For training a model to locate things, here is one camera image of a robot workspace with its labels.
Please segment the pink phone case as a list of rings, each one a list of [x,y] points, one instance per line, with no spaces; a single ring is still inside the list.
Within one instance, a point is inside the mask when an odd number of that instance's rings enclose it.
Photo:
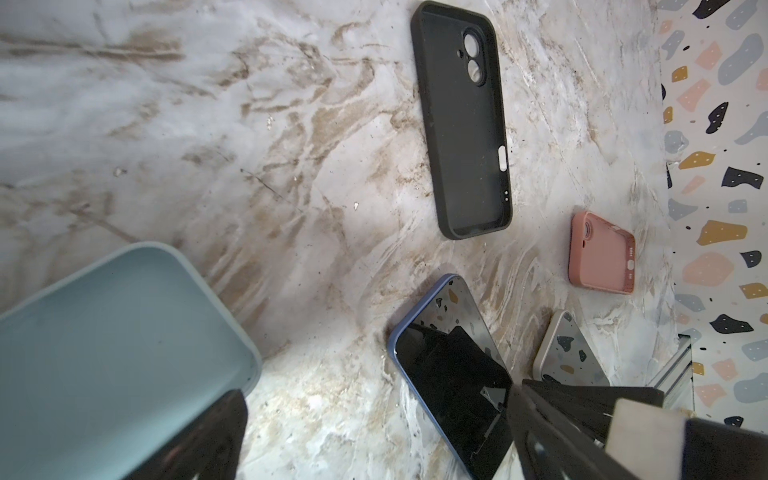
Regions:
[[[629,295],[635,286],[634,235],[589,212],[573,215],[569,281],[578,287]]]

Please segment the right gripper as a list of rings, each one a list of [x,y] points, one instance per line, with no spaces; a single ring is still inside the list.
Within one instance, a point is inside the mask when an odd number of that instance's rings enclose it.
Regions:
[[[656,407],[665,399],[663,391],[647,386],[569,386],[526,379],[522,387],[534,407],[523,441],[545,446],[604,443],[619,399]],[[764,434],[690,419],[684,439],[682,479],[768,479]]]

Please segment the black phone case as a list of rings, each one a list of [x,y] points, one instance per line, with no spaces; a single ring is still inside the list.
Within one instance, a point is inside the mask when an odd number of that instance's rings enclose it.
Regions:
[[[452,240],[503,230],[513,207],[495,29],[424,1],[411,35],[439,228]]]

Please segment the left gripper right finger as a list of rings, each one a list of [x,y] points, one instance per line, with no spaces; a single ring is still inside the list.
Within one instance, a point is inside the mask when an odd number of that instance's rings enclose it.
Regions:
[[[528,386],[512,387],[507,420],[526,479],[635,477]]]

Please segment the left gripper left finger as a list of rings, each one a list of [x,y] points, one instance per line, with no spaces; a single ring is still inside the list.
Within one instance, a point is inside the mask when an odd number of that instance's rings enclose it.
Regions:
[[[137,467],[129,479],[234,479],[248,410],[230,390]]]

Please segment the blue smartphone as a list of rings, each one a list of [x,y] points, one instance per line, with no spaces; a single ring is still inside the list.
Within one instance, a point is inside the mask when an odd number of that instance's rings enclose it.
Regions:
[[[395,326],[388,351],[473,479],[491,479],[513,442],[513,380],[465,280],[446,274]]]

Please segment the light blue phone case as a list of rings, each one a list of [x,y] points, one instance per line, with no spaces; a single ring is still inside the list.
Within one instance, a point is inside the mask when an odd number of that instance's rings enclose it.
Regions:
[[[1,317],[1,475],[122,479],[262,358],[175,248],[130,245]]]

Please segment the black smartphone right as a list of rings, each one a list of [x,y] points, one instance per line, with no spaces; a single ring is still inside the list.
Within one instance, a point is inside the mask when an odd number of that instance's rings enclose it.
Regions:
[[[532,366],[534,380],[569,386],[609,386],[610,381],[567,310],[555,311]]]

